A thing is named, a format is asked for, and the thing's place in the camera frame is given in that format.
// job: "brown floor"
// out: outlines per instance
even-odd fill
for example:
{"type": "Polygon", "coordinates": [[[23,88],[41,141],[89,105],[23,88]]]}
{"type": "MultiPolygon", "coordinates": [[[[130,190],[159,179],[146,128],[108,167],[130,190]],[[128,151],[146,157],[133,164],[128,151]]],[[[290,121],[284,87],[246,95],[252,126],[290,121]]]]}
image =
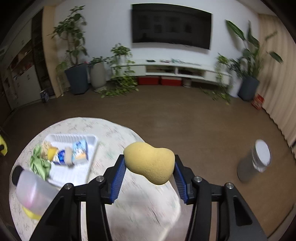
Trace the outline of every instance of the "brown floor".
{"type": "MultiPolygon", "coordinates": [[[[139,92],[101,99],[97,93],[53,99],[23,107],[5,130],[10,137],[7,156],[0,162],[0,214],[12,224],[8,203],[9,174],[28,142],[46,127],[71,117],[95,117],[133,129],[147,143],[178,154],[184,165],[208,182],[232,182],[241,192],[269,236],[296,201],[296,165],[286,141],[264,110],[233,99],[214,101],[198,88],[139,86],[139,92]],[[271,166],[250,183],[242,184],[236,166],[256,139],[267,142],[271,166]]],[[[191,207],[182,205],[178,224],[167,240],[183,240],[191,207]]]]}

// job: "trash can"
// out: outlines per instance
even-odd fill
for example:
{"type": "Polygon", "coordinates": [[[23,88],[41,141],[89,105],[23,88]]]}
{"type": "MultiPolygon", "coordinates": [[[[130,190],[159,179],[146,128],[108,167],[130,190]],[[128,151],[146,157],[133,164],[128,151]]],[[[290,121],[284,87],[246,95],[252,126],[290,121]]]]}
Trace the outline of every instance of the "trash can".
{"type": "Polygon", "coordinates": [[[256,174],[262,173],[271,163],[271,153],[263,140],[256,140],[254,147],[237,166],[237,176],[243,183],[250,181],[256,174]]]}

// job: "round table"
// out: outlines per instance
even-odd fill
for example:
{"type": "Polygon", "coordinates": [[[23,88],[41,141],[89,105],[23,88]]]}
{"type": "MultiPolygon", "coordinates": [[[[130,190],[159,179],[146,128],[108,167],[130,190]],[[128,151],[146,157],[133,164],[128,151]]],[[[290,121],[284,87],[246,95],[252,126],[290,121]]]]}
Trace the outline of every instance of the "round table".
{"type": "MultiPolygon", "coordinates": [[[[30,169],[30,156],[48,134],[94,134],[100,139],[88,181],[103,175],[115,164],[118,155],[133,142],[144,142],[129,128],[97,118],[71,118],[60,121],[39,133],[17,158],[16,165],[30,169]]],[[[22,241],[30,239],[38,221],[30,219],[22,209],[16,187],[9,182],[10,211],[22,241]]],[[[87,240],[85,203],[81,203],[81,236],[87,240]]],[[[145,177],[126,170],[117,200],[106,205],[113,240],[163,240],[180,216],[180,199],[170,182],[157,186],[145,177]]]]}

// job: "curtain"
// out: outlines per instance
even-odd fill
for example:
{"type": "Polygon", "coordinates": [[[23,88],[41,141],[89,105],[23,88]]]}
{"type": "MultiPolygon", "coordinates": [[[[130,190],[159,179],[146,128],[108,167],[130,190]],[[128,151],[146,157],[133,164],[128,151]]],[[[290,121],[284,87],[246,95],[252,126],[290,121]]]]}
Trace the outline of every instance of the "curtain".
{"type": "Polygon", "coordinates": [[[260,38],[277,31],[269,39],[266,51],[275,51],[283,59],[280,64],[267,56],[258,80],[258,94],[264,98],[263,108],[278,125],[289,146],[296,140],[296,44],[278,17],[259,15],[260,38]]]}

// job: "black tv screen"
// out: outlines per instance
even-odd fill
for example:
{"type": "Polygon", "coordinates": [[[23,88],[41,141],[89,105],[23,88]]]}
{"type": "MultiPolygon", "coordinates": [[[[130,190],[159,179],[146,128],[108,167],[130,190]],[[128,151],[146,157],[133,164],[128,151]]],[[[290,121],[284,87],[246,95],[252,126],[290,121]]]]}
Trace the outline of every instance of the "black tv screen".
{"type": "Polygon", "coordinates": [[[212,14],[172,4],[132,5],[133,43],[158,42],[210,49],[212,14]]]}

